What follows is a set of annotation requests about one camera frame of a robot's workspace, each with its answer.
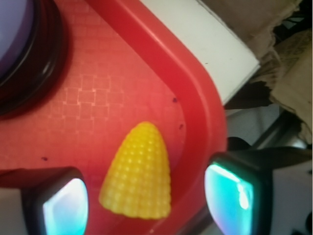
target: yellow plastic corn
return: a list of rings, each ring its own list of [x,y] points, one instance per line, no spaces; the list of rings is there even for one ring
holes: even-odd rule
[[[120,146],[101,187],[99,202],[117,214],[160,219],[171,211],[170,168],[158,129],[142,122]]]

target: brown paper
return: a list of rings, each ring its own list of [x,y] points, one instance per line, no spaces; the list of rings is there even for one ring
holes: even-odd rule
[[[282,67],[273,83],[270,100],[296,114],[303,124],[300,137],[312,143],[312,30],[294,34],[275,47]]]

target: black plastic rim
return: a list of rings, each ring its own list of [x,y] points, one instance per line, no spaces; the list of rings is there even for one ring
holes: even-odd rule
[[[37,103],[60,77],[67,57],[67,34],[53,0],[33,0],[34,21],[28,42],[0,83],[0,118]]]
[[[21,191],[25,225],[30,235],[46,234],[43,205],[72,179],[84,181],[82,173],[74,167],[0,170],[0,188]]]

